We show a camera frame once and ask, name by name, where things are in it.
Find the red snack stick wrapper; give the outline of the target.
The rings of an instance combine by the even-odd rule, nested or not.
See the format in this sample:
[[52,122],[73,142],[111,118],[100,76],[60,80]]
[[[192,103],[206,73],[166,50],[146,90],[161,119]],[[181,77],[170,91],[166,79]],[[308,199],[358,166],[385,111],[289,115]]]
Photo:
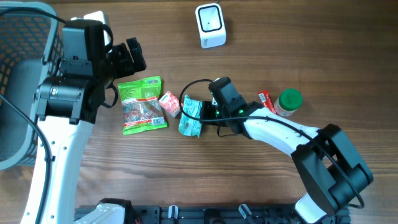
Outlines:
[[263,104],[264,107],[268,108],[271,112],[274,114],[277,114],[274,104],[272,102],[272,98],[270,96],[270,93],[268,90],[262,90],[258,92],[259,98],[261,100],[261,103]]

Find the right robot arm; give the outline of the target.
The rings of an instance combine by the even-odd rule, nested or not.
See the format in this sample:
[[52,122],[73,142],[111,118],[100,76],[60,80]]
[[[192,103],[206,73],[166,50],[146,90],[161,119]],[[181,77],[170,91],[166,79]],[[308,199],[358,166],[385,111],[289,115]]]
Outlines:
[[205,106],[205,124],[226,126],[233,133],[262,141],[290,156],[305,186],[296,214],[305,223],[318,223],[351,206],[373,182],[373,174],[345,132],[334,124],[308,127],[274,114],[258,102],[246,102],[228,77],[210,82],[214,104]]

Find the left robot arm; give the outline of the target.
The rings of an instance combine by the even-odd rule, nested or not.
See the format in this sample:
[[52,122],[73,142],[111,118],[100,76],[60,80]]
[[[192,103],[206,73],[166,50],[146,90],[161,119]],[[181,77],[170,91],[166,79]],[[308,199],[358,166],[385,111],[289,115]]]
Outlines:
[[110,27],[96,20],[67,21],[62,29],[57,69],[35,96],[39,142],[23,223],[73,222],[80,162],[106,90],[146,69],[136,38],[114,44],[106,36]]

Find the green gummy candy bag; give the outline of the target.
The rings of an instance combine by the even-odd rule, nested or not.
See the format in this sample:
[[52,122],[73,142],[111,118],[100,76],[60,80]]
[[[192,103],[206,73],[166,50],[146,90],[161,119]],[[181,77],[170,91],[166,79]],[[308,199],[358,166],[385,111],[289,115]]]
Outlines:
[[136,134],[166,128],[159,96],[160,76],[118,84],[124,114],[123,134]]

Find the red white tissue pack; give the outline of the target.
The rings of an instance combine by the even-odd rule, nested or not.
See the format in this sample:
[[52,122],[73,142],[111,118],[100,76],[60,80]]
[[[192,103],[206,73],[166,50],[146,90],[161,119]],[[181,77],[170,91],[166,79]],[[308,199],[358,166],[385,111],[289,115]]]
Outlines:
[[173,118],[181,112],[179,103],[178,98],[170,91],[166,92],[159,100],[160,106]]

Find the green lid stock jar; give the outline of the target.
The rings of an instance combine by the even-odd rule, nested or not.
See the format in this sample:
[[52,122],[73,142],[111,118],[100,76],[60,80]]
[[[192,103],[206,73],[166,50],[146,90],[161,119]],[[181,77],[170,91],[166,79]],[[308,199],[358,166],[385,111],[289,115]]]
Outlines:
[[284,90],[274,103],[274,109],[279,116],[290,116],[302,106],[303,96],[296,89]]

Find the mint green wipes pack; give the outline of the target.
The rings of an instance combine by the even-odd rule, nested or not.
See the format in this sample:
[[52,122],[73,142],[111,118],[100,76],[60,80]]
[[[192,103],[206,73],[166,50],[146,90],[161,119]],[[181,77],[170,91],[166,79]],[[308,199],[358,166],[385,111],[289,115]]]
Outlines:
[[[202,102],[190,99],[188,95],[185,95],[183,101],[183,110],[191,117],[200,118],[200,112],[202,108]],[[202,124],[194,119],[187,117],[182,114],[178,130],[184,136],[197,136],[200,137]]]

